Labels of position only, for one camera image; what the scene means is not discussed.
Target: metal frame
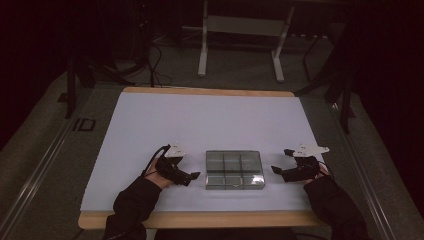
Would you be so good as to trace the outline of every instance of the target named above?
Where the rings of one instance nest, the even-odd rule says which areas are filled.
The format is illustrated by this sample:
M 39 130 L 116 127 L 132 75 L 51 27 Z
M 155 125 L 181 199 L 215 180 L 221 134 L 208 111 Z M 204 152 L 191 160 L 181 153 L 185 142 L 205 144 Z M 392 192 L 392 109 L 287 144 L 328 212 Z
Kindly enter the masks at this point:
M 208 15 L 208 0 L 204 0 L 202 49 L 200 51 L 198 76 L 206 76 L 206 65 L 208 58 L 208 32 L 226 32 L 279 37 L 278 45 L 274 50 L 271 51 L 271 57 L 274 65 L 276 80 L 277 82 L 283 82 L 284 75 L 281 68 L 280 54 L 287 36 L 288 29 L 290 27 L 294 9 L 294 6 L 290 7 L 285 21 L 223 17 Z

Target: wooden table edge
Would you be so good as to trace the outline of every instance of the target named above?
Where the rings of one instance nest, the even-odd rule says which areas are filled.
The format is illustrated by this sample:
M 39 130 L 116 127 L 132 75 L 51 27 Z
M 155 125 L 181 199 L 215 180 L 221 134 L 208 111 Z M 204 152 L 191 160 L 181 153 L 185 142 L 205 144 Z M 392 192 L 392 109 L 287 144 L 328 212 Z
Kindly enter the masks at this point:
M 82 211 L 78 225 L 82 229 L 104 229 L 106 218 L 113 212 Z M 250 211 L 250 212 L 152 212 L 144 223 L 146 228 L 230 228 L 230 227 L 293 227 L 323 226 L 312 211 Z
M 216 95 L 216 96 L 251 96 L 251 97 L 294 97 L 292 92 L 285 91 L 256 91 L 256 90 L 227 90 L 205 88 L 147 88 L 126 87 L 125 93 L 163 93 L 185 95 Z

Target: dark background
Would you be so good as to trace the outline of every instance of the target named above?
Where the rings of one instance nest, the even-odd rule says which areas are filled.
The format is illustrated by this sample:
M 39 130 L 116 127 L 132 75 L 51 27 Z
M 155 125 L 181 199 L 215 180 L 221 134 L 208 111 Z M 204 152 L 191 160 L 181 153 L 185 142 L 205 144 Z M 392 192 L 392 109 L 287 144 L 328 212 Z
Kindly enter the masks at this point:
M 218 2 L 211 11 L 225 14 L 231 7 L 228 2 Z M 0 1 L 0 148 L 50 83 L 66 70 L 70 52 L 77 49 L 111 66 L 114 58 L 134 58 L 133 4 L 130 0 Z M 201 25 L 202 1 L 161 0 L 155 4 L 155 22 L 177 41 L 181 25 Z M 240 16 L 280 16 L 275 8 L 257 12 L 247 4 L 237 9 Z M 290 31 L 306 35 L 320 31 L 319 22 L 314 20 L 319 9 L 298 8 Z M 347 40 L 332 54 L 333 61 L 357 61 L 354 90 L 424 215 L 424 164 L 420 154 L 424 142 L 423 4 L 388 1 L 354 20 L 345 33 Z

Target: black sleeve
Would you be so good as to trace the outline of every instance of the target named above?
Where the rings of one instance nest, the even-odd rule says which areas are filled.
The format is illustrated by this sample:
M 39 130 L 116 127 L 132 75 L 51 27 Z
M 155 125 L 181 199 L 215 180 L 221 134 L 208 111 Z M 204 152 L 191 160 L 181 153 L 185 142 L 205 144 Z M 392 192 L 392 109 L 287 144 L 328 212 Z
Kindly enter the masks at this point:
M 149 218 L 162 191 L 153 182 L 137 178 L 127 189 L 120 192 L 113 204 L 115 214 L 107 217 L 103 239 L 126 233 L 117 239 L 146 239 L 142 221 Z
M 371 239 L 365 220 L 349 195 L 329 176 L 304 186 L 312 210 L 332 228 L 332 240 Z

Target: white paper sheet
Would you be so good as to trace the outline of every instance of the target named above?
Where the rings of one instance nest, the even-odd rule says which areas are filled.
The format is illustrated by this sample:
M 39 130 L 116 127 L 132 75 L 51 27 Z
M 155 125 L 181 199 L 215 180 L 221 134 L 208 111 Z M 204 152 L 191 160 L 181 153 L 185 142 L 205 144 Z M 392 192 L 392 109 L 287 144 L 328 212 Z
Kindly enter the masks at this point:
M 165 189 L 155 211 L 310 209 L 302 184 L 284 183 L 271 170 L 271 165 L 295 167 L 284 149 L 316 145 L 298 98 L 122 93 L 81 211 L 111 211 L 118 193 L 140 175 L 155 151 L 174 142 L 186 152 L 179 168 L 201 175 L 188 187 Z M 259 151 L 264 189 L 205 190 L 207 150 Z

